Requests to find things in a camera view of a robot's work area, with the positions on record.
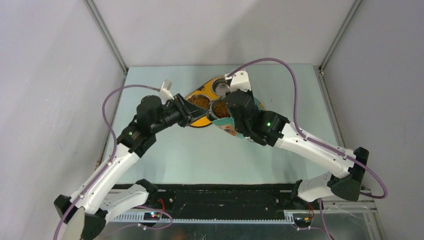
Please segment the green pet food bag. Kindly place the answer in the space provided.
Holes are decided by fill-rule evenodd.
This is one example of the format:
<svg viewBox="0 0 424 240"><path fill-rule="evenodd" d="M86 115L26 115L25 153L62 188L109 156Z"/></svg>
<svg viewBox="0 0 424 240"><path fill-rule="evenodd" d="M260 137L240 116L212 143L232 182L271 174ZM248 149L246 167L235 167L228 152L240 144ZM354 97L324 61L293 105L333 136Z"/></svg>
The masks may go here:
<svg viewBox="0 0 424 240"><path fill-rule="evenodd" d="M210 121L213 125L223 130L227 134L233 137L237 137L239 139L245 139L245 137L241 133L236 131L235 120L233 117L230 116L230 117L210 120Z"/></svg>

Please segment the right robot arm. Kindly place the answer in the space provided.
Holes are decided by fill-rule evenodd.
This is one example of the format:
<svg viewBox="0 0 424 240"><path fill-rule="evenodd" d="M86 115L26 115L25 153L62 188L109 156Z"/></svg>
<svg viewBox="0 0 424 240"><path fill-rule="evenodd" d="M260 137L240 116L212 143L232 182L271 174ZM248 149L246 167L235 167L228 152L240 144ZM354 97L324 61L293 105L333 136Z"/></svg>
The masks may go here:
<svg viewBox="0 0 424 240"><path fill-rule="evenodd" d="M237 90L224 98L229 114L234 119L235 131L251 142L298 154L327 169L327 173L309 180L298 180L291 194L291 204L297 209L319 198L337 196L357 201L365 174L369 151L338 149L314 140L296 129L295 123L269 110L260 110L251 91Z"/></svg>

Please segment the metal food scoop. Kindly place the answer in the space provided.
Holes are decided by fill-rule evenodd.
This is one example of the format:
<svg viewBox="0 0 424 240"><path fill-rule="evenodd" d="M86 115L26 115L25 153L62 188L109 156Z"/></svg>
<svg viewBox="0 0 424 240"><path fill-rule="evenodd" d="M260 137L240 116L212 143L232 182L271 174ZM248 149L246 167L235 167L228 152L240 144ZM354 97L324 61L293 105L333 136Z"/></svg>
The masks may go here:
<svg viewBox="0 0 424 240"><path fill-rule="evenodd" d="M208 120L217 120L223 118L229 118L231 115L228 111L227 105L224 100L214 101L200 101L199 106L204 109L208 109L209 112L206 115Z"/></svg>

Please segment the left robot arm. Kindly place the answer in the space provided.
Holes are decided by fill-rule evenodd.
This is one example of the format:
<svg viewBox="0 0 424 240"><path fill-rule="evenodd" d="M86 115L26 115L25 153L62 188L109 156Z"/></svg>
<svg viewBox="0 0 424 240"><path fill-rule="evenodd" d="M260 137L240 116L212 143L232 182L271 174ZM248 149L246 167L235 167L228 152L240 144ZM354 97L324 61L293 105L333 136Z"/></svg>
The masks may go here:
<svg viewBox="0 0 424 240"><path fill-rule="evenodd" d="M74 193L69 196L60 194L54 200L60 224L66 224L62 238L93 240L110 220L121 213L139 205L145 208L156 206L157 187L146 179L137 181L113 200L105 197L117 180L156 142L157 133L175 124L187 127L208 112L180 94L165 103L156 95L145 96L132 121L114 138L110 159L103 162Z"/></svg>

